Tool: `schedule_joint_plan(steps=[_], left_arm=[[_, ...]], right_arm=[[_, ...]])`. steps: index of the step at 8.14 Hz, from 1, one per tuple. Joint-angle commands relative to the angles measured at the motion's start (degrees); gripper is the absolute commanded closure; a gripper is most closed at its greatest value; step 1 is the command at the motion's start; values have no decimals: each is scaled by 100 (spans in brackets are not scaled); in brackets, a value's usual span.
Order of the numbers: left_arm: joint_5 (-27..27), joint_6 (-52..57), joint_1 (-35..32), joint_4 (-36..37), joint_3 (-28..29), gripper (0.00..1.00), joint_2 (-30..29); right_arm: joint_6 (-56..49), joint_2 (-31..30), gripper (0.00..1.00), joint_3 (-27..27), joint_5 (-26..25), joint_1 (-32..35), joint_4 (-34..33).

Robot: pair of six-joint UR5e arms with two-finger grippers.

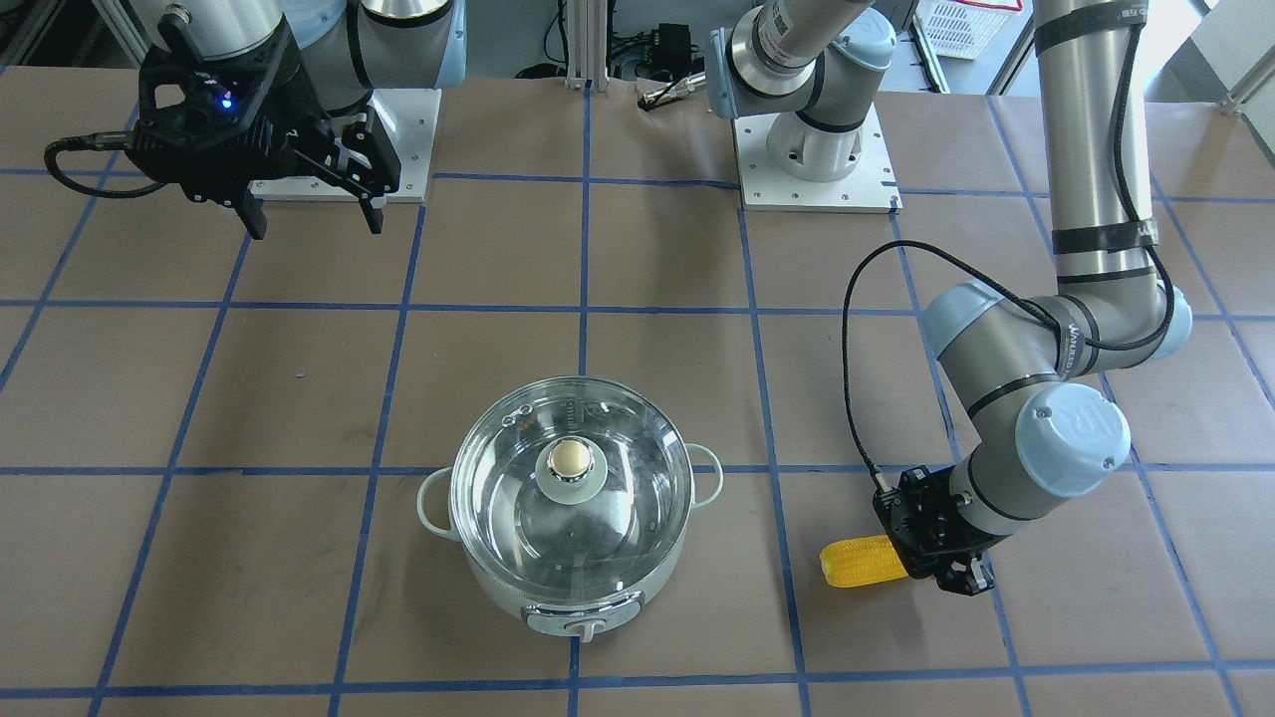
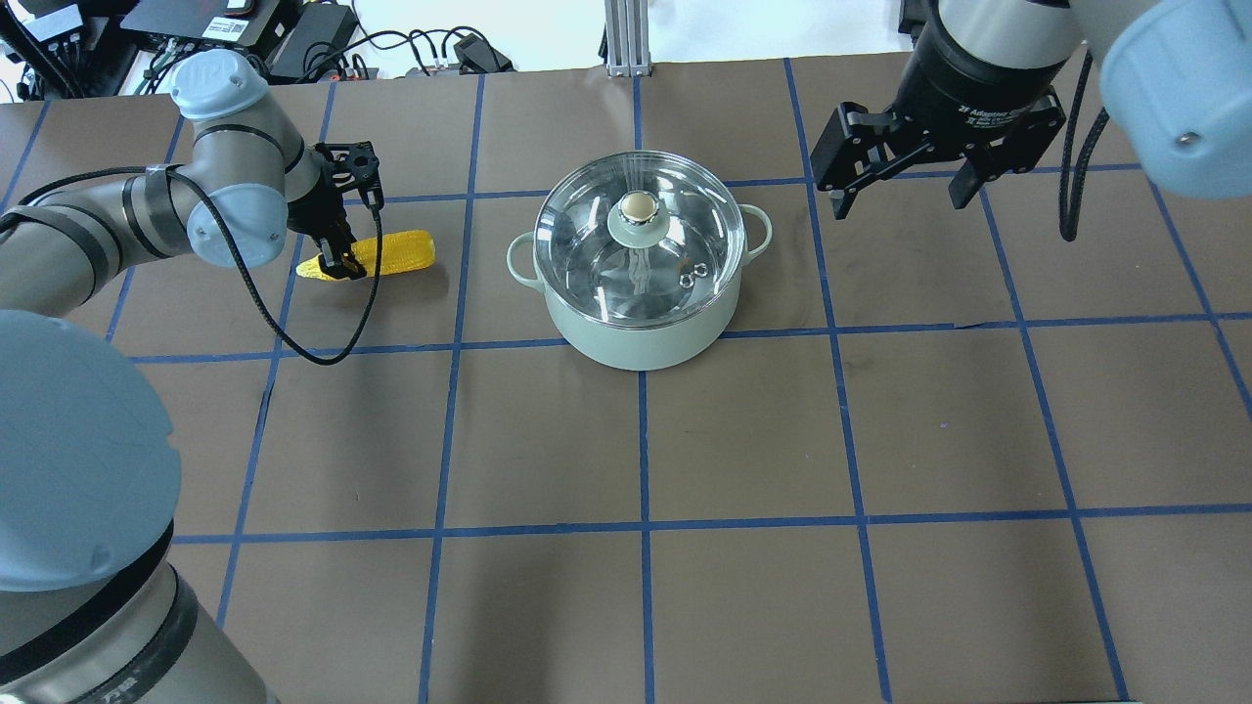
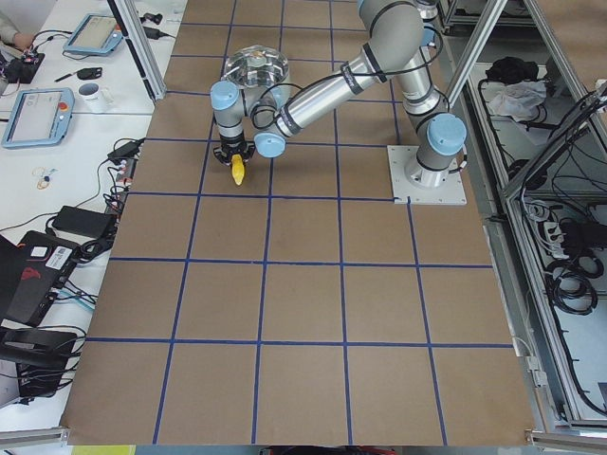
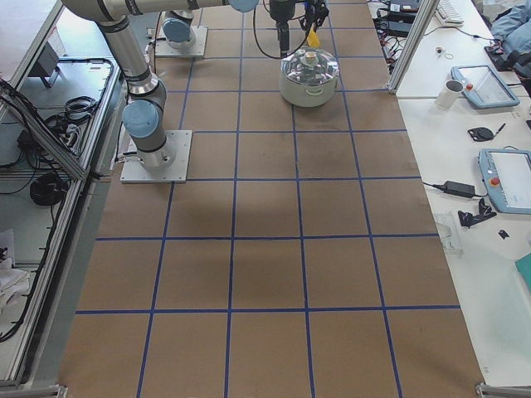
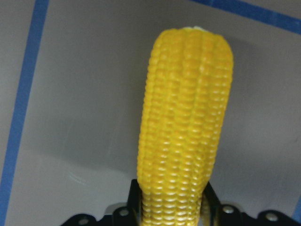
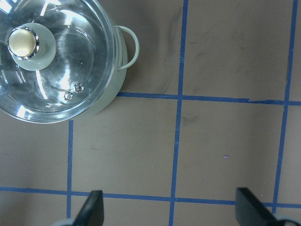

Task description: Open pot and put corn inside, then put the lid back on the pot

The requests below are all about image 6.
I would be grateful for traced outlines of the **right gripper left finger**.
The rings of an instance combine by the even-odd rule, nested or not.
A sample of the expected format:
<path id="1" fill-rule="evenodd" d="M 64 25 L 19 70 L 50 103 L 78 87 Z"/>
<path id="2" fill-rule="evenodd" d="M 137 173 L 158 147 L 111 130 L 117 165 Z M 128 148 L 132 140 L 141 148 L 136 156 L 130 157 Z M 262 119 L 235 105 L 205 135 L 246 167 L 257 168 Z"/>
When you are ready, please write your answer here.
<path id="1" fill-rule="evenodd" d="M 92 191 L 78 215 L 73 226 L 102 226 L 104 224 L 104 204 L 103 192 L 101 190 Z"/>

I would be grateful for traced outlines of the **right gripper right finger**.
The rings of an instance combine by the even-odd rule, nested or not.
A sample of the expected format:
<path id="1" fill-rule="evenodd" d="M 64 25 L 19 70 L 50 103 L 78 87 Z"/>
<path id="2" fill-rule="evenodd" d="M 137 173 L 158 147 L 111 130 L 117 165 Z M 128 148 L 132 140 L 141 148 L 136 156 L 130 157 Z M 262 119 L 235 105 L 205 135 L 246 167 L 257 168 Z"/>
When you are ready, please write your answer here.
<path id="1" fill-rule="evenodd" d="M 246 187 L 236 189 L 235 216 L 240 226 L 282 225 Z"/>

